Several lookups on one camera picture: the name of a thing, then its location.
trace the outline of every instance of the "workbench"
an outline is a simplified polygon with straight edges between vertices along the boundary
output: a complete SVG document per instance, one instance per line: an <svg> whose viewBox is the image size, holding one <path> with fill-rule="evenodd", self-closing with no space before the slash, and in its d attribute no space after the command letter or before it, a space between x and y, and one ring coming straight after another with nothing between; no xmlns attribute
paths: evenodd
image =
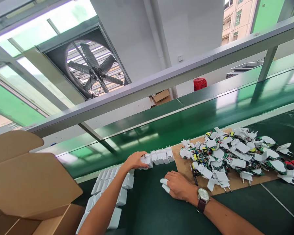
<svg viewBox="0 0 294 235"><path fill-rule="evenodd" d="M294 110L247 126L277 143L291 142L294 153ZM133 189L122 207L119 228L109 234L220 234L196 208L171 198L159 182L175 162L135 170ZM80 183L84 194L75 203L85 206L96 179ZM252 223L264 234L294 234L294 186L282 180L252 185L214 198Z"/></svg>

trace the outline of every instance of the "forearm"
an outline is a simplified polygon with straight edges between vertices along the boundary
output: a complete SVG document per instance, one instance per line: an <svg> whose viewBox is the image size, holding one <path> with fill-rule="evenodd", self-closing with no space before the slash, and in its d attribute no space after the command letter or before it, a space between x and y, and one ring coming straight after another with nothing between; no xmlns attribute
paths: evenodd
<svg viewBox="0 0 294 235"><path fill-rule="evenodd" d="M101 235L106 232L115 204L117 203L122 183L129 170L126 165L123 164L121 166L116 177L91 209L81 227L79 235Z"/></svg>
<svg viewBox="0 0 294 235"><path fill-rule="evenodd" d="M198 187L194 187L188 199L189 203L198 205ZM243 219L234 211L211 198L206 205L204 215L219 229L223 235L227 234L263 234L256 229L251 223Z"/></svg>

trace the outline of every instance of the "wristwatch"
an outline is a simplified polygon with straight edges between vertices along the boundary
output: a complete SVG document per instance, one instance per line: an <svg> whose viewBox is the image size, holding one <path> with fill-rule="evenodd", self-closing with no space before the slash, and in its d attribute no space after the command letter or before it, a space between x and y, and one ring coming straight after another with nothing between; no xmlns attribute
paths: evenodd
<svg viewBox="0 0 294 235"><path fill-rule="evenodd" d="M210 201L210 196L206 190L203 188L198 189L198 206L197 211L201 214L204 213L207 203Z"/></svg>

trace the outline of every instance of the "fan blade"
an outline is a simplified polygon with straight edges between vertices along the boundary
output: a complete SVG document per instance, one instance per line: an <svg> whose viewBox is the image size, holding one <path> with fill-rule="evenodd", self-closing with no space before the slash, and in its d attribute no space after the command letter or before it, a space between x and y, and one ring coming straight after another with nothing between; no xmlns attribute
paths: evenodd
<svg viewBox="0 0 294 235"><path fill-rule="evenodd" d="M96 79L93 79L91 76L89 77L88 81L84 85L85 91L89 91L89 89L94 85L96 82Z"/></svg>
<svg viewBox="0 0 294 235"><path fill-rule="evenodd" d="M89 69L90 68L87 65L78 64L78 63L75 63L73 61L70 61L68 63L68 66L71 67L71 68L73 68L73 69L76 69L76 70L78 70L80 72L89 74Z"/></svg>
<svg viewBox="0 0 294 235"><path fill-rule="evenodd" d="M108 82L112 82L112 83L115 83L115 84L119 84L119 85L123 85L123 82L117 78L114 78L114 77L111 77L111 76L108 76L108 75L103 75L102 78Z"/></svg>
<svg viewBox="0 0 294 235"><path fill-rule="evenodd" d="M100 80L98 80L98 81L99 81L99 83L100 83L100 85L101 85L101 88L104 90L104 92L105 92L105 93L108 93L109 90L108 90L107 86L105 85L105 83L102 82L102 81L100 81Z"/></svg>
<svg viewBox="0 0 294 235"><path fill-rule="evenodd" d="M92 67L98 68L99 67L98 61L96 60L94 54L90 51L89 45L84 43L81 43L80 45L88 63L90 63Z"/></svg>
<svg viewBox="0 0 294 235"><path fill-rule="evenodd" d="M109 55L107 59L100 65L99 69L102 71L103 74L108 72L112 67L113 63L117 62L112 55Z"/></svg>

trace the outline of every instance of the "watch face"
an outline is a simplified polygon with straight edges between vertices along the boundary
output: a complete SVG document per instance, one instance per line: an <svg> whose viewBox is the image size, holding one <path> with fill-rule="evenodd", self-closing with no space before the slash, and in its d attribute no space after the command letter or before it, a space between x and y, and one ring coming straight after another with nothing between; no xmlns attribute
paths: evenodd
<svg viewBox="0 0 294 235"><path fill-rule="evenodd" d="M206 190L204 190L203 188L198 189L198 194L199 194L200 198L205 201L208 201L210 199L208 192Z"/></svg>

